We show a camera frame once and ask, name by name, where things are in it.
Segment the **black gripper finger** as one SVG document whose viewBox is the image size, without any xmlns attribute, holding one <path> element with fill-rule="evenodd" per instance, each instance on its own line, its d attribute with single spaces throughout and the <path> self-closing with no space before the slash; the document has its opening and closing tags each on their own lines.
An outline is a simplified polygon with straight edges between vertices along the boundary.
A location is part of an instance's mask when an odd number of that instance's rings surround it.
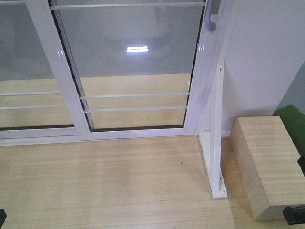
<svg viewBox="0 0 305 229">
<path fill-rule="evenodd" d="M 300 156 L 300 158 L 298 159 L 298 164 L 302 170 L 303 175 L 305 176 L 305 157 L 304 156 Z"/>
<path fill-rule="evenodd" d="M 299 206 L 292 208 L 287 206 L 282 211 L 283 216 L 288 225 L 304 224 L 305 223 L 305 207 Z"/>
</svg>

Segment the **black arm gripper tip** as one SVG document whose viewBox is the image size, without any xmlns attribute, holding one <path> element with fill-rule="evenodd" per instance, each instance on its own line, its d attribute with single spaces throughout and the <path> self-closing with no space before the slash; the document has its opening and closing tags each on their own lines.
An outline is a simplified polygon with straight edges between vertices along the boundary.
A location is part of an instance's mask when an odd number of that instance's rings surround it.
<svg viewBox="0 0 305 229">
<path fill-rule="evenodd" d="M 6 218 L 7 218 L 7 214 L 6 214 L 5 210 L 0 209 L 0 228 L 2 228 Z"/>
</svg>

